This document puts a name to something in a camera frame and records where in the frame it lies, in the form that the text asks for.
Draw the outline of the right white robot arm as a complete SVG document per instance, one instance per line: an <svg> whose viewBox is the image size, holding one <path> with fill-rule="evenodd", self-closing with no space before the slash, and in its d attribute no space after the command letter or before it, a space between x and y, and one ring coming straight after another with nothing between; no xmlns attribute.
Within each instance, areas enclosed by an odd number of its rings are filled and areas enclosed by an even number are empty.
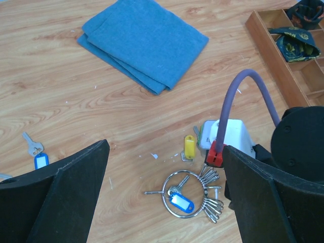
<svg viewBox="0 0 324 243"><path fill-rule="evenodd" d="M272 134L270 151L260 144L253 149L256 160L323 184L323 107L287 109Z"/></svg>

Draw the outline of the yellow key tag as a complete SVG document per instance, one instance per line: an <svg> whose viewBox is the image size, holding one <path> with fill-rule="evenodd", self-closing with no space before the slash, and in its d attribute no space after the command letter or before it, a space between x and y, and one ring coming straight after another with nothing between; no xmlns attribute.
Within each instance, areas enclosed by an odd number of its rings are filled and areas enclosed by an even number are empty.
<svg viewBox="0 0 324 243"><path fill-rule="evenodd" d="M195 159L195 137L192 135L187 135L184 138L184 157L186 160Z"/></svg>

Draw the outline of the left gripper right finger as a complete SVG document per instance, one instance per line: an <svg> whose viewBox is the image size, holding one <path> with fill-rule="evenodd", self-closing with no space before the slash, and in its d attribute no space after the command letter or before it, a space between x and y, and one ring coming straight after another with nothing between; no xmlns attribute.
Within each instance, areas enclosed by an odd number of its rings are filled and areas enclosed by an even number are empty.
<svg viewBox="0 0 324 243"><path fill-rule="evenodd" d="M323 242L323 185L232 146L223 166L243 242Z"/></svg>

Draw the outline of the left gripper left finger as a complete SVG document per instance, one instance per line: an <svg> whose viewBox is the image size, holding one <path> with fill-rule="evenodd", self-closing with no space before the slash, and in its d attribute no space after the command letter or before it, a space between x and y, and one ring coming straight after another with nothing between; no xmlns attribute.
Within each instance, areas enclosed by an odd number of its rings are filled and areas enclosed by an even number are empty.
<svg viewBox="0 0 324 243"><path fill-rule="evenodd" d="M1 242L86 242L108 162L100 140L1 182Z"/></svg>

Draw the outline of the green key tag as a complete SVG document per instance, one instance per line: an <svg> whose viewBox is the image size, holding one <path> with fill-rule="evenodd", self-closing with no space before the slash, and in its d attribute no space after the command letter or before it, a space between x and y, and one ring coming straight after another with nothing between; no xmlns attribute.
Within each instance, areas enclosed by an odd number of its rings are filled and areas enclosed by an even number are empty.
<svg viewBox="0 0 324 243"><path fill-rule="evenodd" d="M193 130L197 136L197 145L200 150L209 150L211 147L210 142L210 132L212 125L215 123L215 120L207 120L203 123L199 129L197 126L193 127Z"/></svg>

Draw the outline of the silver metal keyring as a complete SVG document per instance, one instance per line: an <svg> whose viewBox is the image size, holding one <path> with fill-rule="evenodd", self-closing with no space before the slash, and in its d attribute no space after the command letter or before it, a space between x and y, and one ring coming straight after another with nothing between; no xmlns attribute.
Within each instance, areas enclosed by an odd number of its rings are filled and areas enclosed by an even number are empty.
<svg viewBox="0 0 324 243"><path fill-rule="evenodd" d="M212 195L212 190L218 191L222 187L215 185L220 179L219 173L210 167L203 167L199 173L190 170L178 170L167 176L161 189L145 191L144 195L159 195L166 210L176 218L190 219L200 213L214 224L222 214L224 203L218 199L217 193ZM194 203L194 211L185 213L170 203L170 196L174 192L183 195Z"/></svg>

